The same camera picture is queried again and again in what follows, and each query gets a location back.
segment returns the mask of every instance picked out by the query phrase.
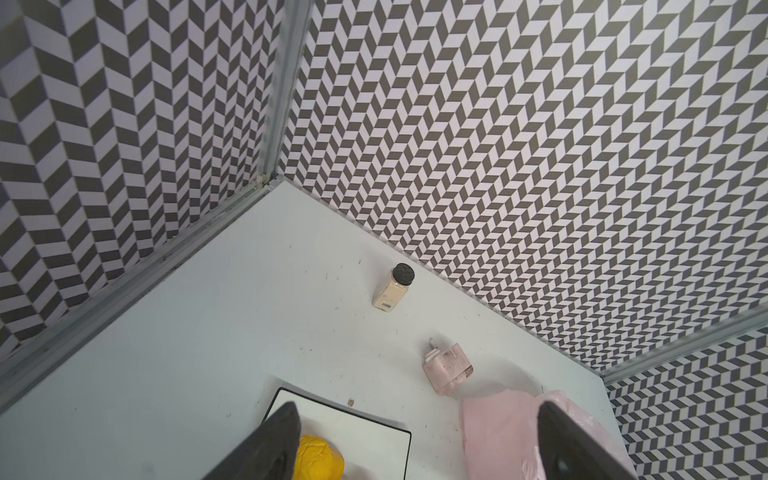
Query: table surface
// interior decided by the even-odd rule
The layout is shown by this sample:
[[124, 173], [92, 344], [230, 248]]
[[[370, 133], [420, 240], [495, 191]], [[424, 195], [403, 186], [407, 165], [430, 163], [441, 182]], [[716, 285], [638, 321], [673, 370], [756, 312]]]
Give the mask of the table surface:
[[[384, 313], [398, 262], [415, 281]], [[0, 478], [201, 478], [284, 382], [410, 430], [408, 478], [466, 478], [430, 337], [475, 367], [457, 397], [561, 389], [621, 440], [598, 376], [282, 183], [0, 416]]]

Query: patterned wall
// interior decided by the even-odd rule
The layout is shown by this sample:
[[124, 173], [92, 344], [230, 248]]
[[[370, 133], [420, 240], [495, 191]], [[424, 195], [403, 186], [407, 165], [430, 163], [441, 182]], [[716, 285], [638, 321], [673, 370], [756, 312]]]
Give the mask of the patterned wall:
[[768, 478], [768, 327], [608, 387], [651, 478]]
[[768, 292], [768, 7], [320, 0], [280, 170], [595, 368]]
[[0, 358], [249, 180], [281, 5], [4, 2]]

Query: pink plastic bag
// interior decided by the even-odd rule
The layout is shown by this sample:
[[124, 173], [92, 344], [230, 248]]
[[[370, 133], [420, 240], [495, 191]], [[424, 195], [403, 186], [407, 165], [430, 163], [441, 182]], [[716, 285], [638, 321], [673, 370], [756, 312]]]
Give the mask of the pink plastic bag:
[[543, 402], [554, 402], [629, 472], [634, 465], [620, 445], [591, 415], [564, 392], [533, 397], [505, 390], [462, 402], [464, 458], [470, 480], [545, 480], [538, 454], [536, 418]]

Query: black border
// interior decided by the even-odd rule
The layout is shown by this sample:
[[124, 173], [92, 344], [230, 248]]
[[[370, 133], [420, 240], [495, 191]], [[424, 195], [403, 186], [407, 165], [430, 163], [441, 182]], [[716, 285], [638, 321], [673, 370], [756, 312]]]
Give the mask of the black border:
[[261, 420], [262, 423], [264, 423], [264, 420], [266, 420], [266, 417], [272, 411], [272, 406], [275, 404], [275, 400], [277, 400], [277, 396], [280, 394], [280, 390], [285, 390], [288, 393], [292, 393], [294, 395], [300, 396], [303, 399], [307, 399], [307, 400], [310, 400], [312, 402], [319, 403], [320, 405], [324, 405], [324, 406], [329, 407], [331, 409], [339, 410], [340, 412], [344, 412], [344, 413], [348, 413], [350, 415], [354, 415], [355, 417], [358, 417], [360, 419], [368, 420], [369, 422], [378, 423], [379, 425], [383, 425], [383, 426], [385, 426], [387, 428], [395, 429], [395, 430], [399, 430], [400, 432], [407, 433], [408, 434], [408, 453], [406, 454], [406, 470], [402, 474], [402, 480], [406, 480], [406, 476], [408, 475], [408, 458], [411, 456], [411, 441], [413, 440], [413, 434], [410, 431], [405, 430], [405, 429], [400, 429], [398, 427], [393, 427], [391, 425], [387, 425], [384, 422], [379, 422], [378, 420], [369, 419], [368, 417], [360, 415], [359, 413], [347, 412], [345, 409], [340, 409], [337, 406], [329, 405], [328, 403], [322, 402], [320, 400], [315, 400], [315, 399], [310, 398], [310, 397], [308, 397], [308, 396], [306, 396], [306, 395], [304, 395], [302, 393], [294, 392], [291, 389], [287, 389], [284, 386], [281, 386], [280, 388], [278, 388], [277, 391], [275, 392], [275, 396], [272, 397], [272, 402], [270, 402], [270, 406], [267, 407], [266, 413], [264, 414], [264, 418]]

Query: black bottle cap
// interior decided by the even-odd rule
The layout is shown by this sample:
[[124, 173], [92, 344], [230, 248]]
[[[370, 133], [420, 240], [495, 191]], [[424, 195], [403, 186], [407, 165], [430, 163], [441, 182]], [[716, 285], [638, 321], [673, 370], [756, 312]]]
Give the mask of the black bottle cap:
[[415, 273], [413, 273], [413, 268], [410, 266], [405, 265], [404, 263], [398, 263], [395, 268], [392, 269], [392, 276], [400, 285], [408, 286], [413, 283]]

